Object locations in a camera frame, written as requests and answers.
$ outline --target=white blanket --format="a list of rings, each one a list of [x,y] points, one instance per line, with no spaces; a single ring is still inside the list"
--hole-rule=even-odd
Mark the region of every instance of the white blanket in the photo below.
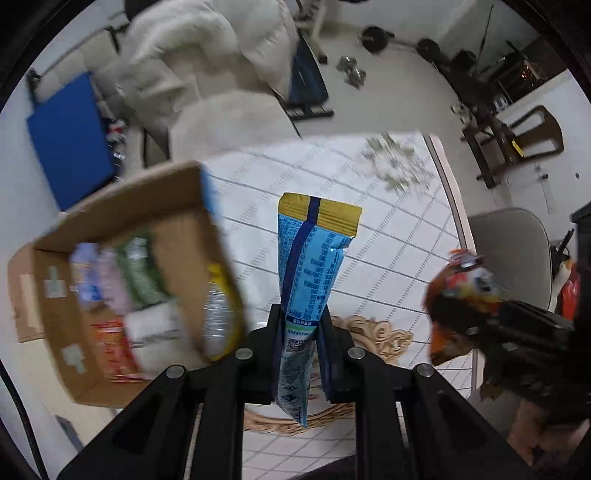
[[[225,64],[230,68],[237,57],[247,59],[261,81],[287,97],[297,41],[283,0],[163,0],[129,27],[119,91],[136,111],[179,113],[202,96],[195,82],[165,62],[166,55],[180,51],[191,56],[188,63],[200,58],[217,71]]]

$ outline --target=blue board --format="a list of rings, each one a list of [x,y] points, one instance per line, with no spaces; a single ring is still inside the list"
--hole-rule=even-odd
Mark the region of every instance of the blue board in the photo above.
[[[69,209],[115,175],[87,73],[39,105],[28,124],[60,210]]]

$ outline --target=gold ornate pattern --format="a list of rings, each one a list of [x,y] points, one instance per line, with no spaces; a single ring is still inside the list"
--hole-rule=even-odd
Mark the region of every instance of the gold ornate pattern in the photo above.
[[[333,325],[347,329],[355,345],[375,353],[389,365],[396,365],[397,359],[408,348],[413,334],[406,330],[392,330],[389,322],[376,322],[359,315],[347,318],[332,317]],[[308,428],[322,427],[334,420],[351,418],[355,413],[352,403],[333,405],[320,413],[308,416]],[[280,435],[296,435],[305,431],[299,423],[292,419],[273,419],[258,413],[244,410],[244,429],[261,433],[278,433]]]

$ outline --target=floor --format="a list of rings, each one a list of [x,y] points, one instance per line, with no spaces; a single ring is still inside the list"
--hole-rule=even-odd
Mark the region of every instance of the floor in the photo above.
[[[332,119],[312,120],[297,124],[302,136],[345,134],[350,132],[415,131],[436,134],[440,137],[462,192],[468,215],[494,210],[506,205],[501,189],[495,196],[476,181],[478,167],[466,144],[459,141],[461,122],[450,106],[457,97],[442,76],[430,64],[412,51],[389,47],[379,56],[366,52],[353,32],[338,35],[327,34],[322,46],[330,64],[322,66],[322,74],[329,91],[327,106],[335,110]],[[335,69],[342,55],[354,56],[359,67],[367,71],[365,85],[357,90],[345,83],[345,75]],[[28,375],[29,383],[37,385],[38,393],[47,410],[72,420],[79,429],[83,442],[89,441],[111,418],[106,409],[76,406],[60,391],[59,381],[51,375],[40,373],[36,365],[49,365],[47,351],[42,340],[20,345],[18,362]],[[456,366],[461,370],[464,365]],[[448,380],[457,380],[459,373],[450,371]],[[298,472],[309,471],[328,461],[348,455],[353,446],[353,420],[340,420],[321,429],[313,429],[300,436],[278,437],[245,433],[251,447],[245,455],[245,479],[281,480]],[[314,441],[314,448],[307,445]],[[279,464],[273,455],[290,456]]]

